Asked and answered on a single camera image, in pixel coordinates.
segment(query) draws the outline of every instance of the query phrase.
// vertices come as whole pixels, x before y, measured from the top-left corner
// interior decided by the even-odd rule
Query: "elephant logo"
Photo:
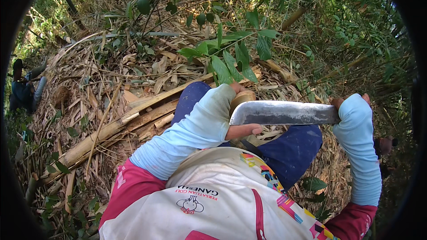
[[[186,200],[178,200],[177,205],[185,214],[194,214],[195,212],[202,212],[205,207],[196,200],[197,196],[189,196]]]

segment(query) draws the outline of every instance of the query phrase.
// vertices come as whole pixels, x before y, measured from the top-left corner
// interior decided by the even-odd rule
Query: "navy blue pants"
[[[210,86],[203,82],[190,83],[179,97],[171,124],[189,115],[209,89]],[[275,172],[287,191],[308,169],[321,146],[322,133],[318,125],[293,125],[279,138],[260,145],[258,149],[263,154],[262,159]]]

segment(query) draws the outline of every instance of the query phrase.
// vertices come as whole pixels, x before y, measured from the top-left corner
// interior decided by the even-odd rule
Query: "wooden machete handle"
[[[232,116],[234,110],[236,107],[243,103],[248,101],[255,101],[255,92],[252,90],[245,90],[236,95],[236,97],[232,100],[230,103],[230,117]]]

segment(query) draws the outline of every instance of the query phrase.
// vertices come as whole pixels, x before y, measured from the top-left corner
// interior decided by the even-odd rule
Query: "colorful graphic print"
[[[267,186],[278,191],[281,194],[285,194],[282,184],[280,184],[274,171],[265,164],[265,162],[251,154],[242,153],[240,154],[240,159],[247,163],[249,167],[258,166],[261,168],[261,175],[268,181]]]
[[[326,240],[328,238],[337,240],[338,238],[334,235],[318,220],[310,228],[310,232],[313,235],[313,239]]]
[[[195,212],[202,212],[205,207],[196,200],[197,196],[189,196],[185,200],[178,200],[176,204],[181,207],[185,214],[194,214]]]
[[[278,199],[277,199],[277,206],[281,209],[283,209],[287,214],[289,214],[292,218],[294,218],[294,220],[296,220],[297,222],[299,222],[299,224],[302,223],[302,219],[300,216],[298,216],[298,214],[295,213],[295,211],[293,211],[291,209],[291,207],[295,204],[295,201],[291,200],[289,197],[287,197],[286,195],[281,195]]]

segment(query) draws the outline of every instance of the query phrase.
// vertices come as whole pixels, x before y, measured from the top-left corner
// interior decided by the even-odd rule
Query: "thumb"
[[[259,124],[231,125],[226,134],[226,140],[256,135],[263,131],[263,127]]]

